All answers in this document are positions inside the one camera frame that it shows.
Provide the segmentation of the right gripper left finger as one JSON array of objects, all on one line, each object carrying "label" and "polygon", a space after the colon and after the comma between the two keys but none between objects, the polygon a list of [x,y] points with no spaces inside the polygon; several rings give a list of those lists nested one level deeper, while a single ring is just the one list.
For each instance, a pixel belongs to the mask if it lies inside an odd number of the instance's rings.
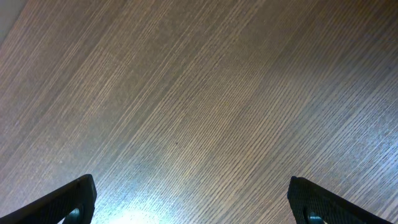
[{"label": "right gripper left finger", "polygon": [[93,176],[85,174],[4,217],[2,224],[90,224],[97,191]]}]

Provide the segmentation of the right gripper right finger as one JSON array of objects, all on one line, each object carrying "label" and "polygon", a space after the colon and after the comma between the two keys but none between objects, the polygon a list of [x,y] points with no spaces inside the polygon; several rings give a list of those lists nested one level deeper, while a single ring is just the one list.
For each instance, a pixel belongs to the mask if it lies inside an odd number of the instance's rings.
[{"label": "right gripper right finger", "polygon": [[287,198],[299,224],[391,224],[303,177],[291,177]]}]

